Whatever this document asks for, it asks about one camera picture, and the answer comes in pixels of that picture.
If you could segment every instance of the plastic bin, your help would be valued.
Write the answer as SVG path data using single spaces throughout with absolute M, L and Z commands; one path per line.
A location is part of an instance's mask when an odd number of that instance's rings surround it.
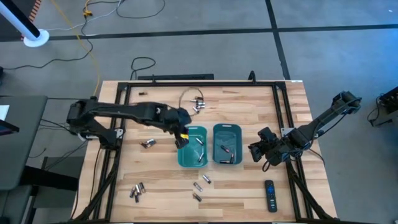
M 207 130 L 201 126 L 189 126 L 189 143 L 177 150 L 178 164 L 182 167 L 200 168 L 207 165 Z
M 229 153 L 221 146 L 226 146 Z M 241 163 L 243 159 L 241 127 L 236 124 L 216 124 L 213 127 L 213 160 L 218 164 L 220 161 L 229 161 L 232 153 L 234 159 L 231 165 Z

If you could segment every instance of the white stand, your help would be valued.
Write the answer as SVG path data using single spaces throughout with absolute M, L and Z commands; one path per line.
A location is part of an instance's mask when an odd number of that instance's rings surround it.
M 36 40 L 29 40 L 28 38 L 24 37 L 24 44 L 27 47 L 40 47 L 47 43 L 50 38 L 50 34 L 47 30 L 39 29 L 40 36 Z

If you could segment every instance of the remote control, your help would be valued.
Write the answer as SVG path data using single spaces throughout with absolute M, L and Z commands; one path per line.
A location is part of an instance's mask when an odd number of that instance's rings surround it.
M 276 207 L 274 182 L 272 180 L 266 180 L 266 194 L 267 194 L 268 211 L 269 212 L 278 211 L 278 208 Z

